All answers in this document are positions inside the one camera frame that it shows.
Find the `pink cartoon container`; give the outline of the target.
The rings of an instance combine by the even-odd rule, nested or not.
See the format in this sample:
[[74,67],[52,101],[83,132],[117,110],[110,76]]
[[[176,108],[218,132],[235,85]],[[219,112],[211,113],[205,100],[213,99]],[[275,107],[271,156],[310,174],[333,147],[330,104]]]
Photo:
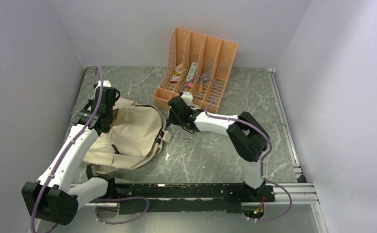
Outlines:
[[184,86],[183,90],[184,90],[184,91],[191,91],[192,86],[193,86],[193,82],[189,82],[189,83],[187,83],[187,84]]

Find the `orange handled tool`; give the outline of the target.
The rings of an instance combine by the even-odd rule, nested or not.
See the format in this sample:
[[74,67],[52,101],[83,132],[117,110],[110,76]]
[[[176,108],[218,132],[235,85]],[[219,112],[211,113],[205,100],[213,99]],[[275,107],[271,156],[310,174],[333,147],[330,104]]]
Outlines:
[[203,90],[204,90],[204,81],[201,79],[199,81],[198,92],[203,93]]

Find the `orange plastic file organizer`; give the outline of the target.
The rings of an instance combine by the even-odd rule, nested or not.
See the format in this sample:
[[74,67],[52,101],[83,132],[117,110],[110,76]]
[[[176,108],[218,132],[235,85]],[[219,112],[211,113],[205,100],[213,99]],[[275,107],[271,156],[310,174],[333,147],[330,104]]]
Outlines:
[[192,106],[217,113],[228,80],[238,44],[176,28],[170,37],[166,74],[153,98],[155,106],[168,109],[167,102],[189,91]]

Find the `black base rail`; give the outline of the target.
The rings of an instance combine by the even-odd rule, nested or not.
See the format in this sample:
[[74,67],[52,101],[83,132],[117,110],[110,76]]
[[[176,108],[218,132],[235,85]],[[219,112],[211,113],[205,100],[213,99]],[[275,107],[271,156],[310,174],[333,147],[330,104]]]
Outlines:
[[116,185],[116,201],[121,215],[140,213],[212,212],[243,213],[242,205],[275,201],[272,186],[256,190],[245,183],[130,183]]

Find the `beige canvas backpack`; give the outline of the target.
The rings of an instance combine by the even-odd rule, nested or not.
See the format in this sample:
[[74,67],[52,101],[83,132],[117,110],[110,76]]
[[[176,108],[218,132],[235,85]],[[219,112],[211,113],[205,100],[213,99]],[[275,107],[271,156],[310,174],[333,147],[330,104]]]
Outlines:
[[114,106],[115,120],[108,133],[102,133],[83,158],[95,165],[97,173],[139,168],[169,143],[166,119],[153,105],[142,105],[120,98]]

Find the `red white small box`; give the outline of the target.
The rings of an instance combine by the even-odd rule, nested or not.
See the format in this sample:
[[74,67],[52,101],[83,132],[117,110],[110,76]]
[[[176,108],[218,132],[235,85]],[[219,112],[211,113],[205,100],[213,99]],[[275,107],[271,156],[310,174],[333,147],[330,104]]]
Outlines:
[[181,76],[181,72],[182,72],[182,63],[177,65],[175,68],[174,68],[174,71],[172,71],[170,77],[169,77],[169,81],[170,83],[177,83],[180,79],[180,76]]

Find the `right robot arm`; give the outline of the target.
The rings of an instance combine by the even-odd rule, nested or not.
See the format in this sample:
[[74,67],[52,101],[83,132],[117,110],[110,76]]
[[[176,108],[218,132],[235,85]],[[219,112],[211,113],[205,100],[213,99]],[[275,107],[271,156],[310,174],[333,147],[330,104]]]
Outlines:
[[271,150],[271,142],[268,133],[249,112],[236,116],[210,114],[202,109],[191,109],[180,96],[169,100],[168,106],[171,124],[189,133],[212,132],[227,136],[245,161],[245,197],[256,201],[262,196],[265,180],[260,157]]

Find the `green white box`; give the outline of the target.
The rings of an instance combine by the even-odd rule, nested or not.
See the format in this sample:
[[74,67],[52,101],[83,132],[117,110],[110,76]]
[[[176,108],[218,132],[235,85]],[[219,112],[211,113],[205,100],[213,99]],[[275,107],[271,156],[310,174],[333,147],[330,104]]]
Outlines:
[[196,71],[197,71],[197,66],[198,66],[197,62],[191,63],[189,71],[188,71],[187,76],[186,76],[187,82],[189,82],[190,80],[192,80],[194,78]]

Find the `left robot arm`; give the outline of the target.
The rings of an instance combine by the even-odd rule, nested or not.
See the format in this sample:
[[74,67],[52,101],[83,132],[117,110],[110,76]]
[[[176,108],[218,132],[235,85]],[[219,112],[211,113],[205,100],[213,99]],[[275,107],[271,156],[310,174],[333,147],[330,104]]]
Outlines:
[[22,196],[32,218],[60,225],[69,224],[77,211],[87,203],[101,198],[110,202],[117,195],[113,178],[91,174],[88,181],[72,187],[72,179],[91,146],[100,135],[108,133],[114,121],[113,107],[120,92],[109,81],[99,81],[95,97],[80,110],[70,134],[57,156],[37,179],[26,182]]

